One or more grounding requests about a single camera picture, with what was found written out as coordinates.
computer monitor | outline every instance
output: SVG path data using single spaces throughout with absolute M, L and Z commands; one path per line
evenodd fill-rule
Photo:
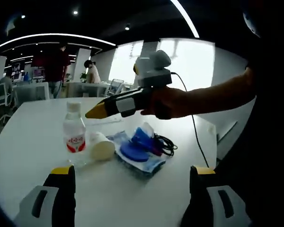
M 44 69 L 36 69 L 33 72 L 33 79 L 42 79 L 44 78 Z
M 21 80 L 21 73 L 14 74 L 14 82 L 19 81 L 19 80 Z
M 13 72 L 20 72 L 21 70 L 24 70 L 24 62 L 23 61 L 17 61 L 12 64 L 12 71 Z

window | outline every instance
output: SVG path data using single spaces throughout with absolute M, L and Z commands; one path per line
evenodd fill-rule
M 118 46 L 115 51 L 109 80 L 121 79 L 125 83 L 133 84 L 135 72 L 133 65 L 142 51 L 143 41 Z
M 157 49 L 171 56 L 171 66 L 167 68 L 179 74 L 187 90 L 211 86 L 214 43 L 190 39 L 162 39 Z M 172 75 L 172 84 L 168 86 L 185 90 L 176 75 Z

person in white shirt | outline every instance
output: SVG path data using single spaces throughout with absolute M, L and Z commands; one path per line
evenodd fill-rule
M 88 72 L 87 72 L 87 75 L 86 75 L 86 82 L 87 83 L 98 84 L 98 83 L 101 82 L 98 70 L 96 68 L 96 63 L 94 61 L 91 61 L 91 60 L 85 61 L 84 67 L 89 69 Z

hand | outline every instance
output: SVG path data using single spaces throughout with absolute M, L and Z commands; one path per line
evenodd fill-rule
M 189 107 L 187 92 L 164 87 L 153 91 L 148 108 L 141 114 L 156 115 L 159 119 L 179 118 L 190 115 Z

desk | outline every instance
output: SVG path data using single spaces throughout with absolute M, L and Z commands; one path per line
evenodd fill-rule
M 0 135 L 0 205 L 14 218 L 20 201 L 50 171 L 67 159 L 62 123 L 66 102 L 80 101 L 82 113 L 101 98 L 65 98 L 23 103 Z M 111 135 L 125 130 L 129 135 L 147 121 L 155 131 L 177 146 L 175 155 L 151 179 L 138 179 L 113 159 L 76 172 L 76 226 L 79 227 L 175 227 L 189 203 L 191 165 L 205 166 L 198 148 L 191 117 L 168 121 L 136 113 L 122 122 L 91 126 L 88 131 Z M 215 126 L 196 116 L 199 141 L 210 166 L 215 167 Z
M 66 84 L 66 96 L 67 97 L 82 97 L 86 91 L 84 91 L 83 87 L 94 87 L 96 89 L 95 94 L 97 97 L 100 96 L 101 90 L 105 91 L 108 89 L 109 85 L 105 83 L 98 83 L 98 84 L 89 84 L 89 83 L 79 83 L 79 82 L 69 82 Z

